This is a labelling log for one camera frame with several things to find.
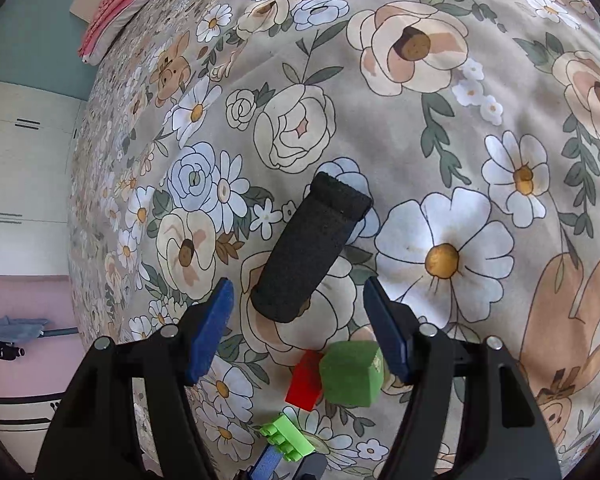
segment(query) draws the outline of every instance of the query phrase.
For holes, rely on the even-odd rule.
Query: teal wall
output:
[[[86,23],[73,0],[6,0],[0,8],[0,81],[88,99],[97,67],[82,63]]]

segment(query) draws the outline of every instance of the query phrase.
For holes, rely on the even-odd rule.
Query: building block stud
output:
[[[297,462],[315,451],[314,446],[284,413],[273,422],[264,424],[260,428],[260,433],[267,437],[267,441],[275,446],[288,462]]]
[[[294,368],[291,386],[286,393],[285,402],[310,412],[322,393],[320,380],[320,352],[307,350]]]
[[[339,341],[320,361],[324,398],[333,404],[371,406],[382,387],[382,353],[375,341]]]

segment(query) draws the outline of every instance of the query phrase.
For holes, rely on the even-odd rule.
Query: light green toy brick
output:
[[[276,449],[288,462],[297,462],[315,451],[315,447],[284,413],[273,422],[264,424],[260,428],[260,433],[267,437],[270,444],[276,446]]]
[[[339,341],[320,361],[324,398],[332,404],[371,406],[384,380],[375,341]]]

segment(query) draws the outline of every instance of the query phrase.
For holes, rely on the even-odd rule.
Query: red block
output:
[[[286,393],[285,402],[310,412],[322,393],[320,380],[320,359],[323,354],[314,350],[304,352],[302,359],[294,368],[291,386]]]

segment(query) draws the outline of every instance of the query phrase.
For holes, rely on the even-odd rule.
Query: floral fabric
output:
[[[324,171],[374,199],[299,316],[250,291]],[[151,0],[98,72],[74,154],[70,273],[85,345],[148,337],[234,282],[187,390],[221,478],[284,412],[326,480],[377,478],[411,395],[285,404],[306,349],[373,338],[362,285],[520,360],[562,471],[600,432],[600,17],[588,0]],[[436,465],[455,458],[456,379]],[[155,457],[142,389],[136,414]],[[282,478],[292,470],[281,465]]]

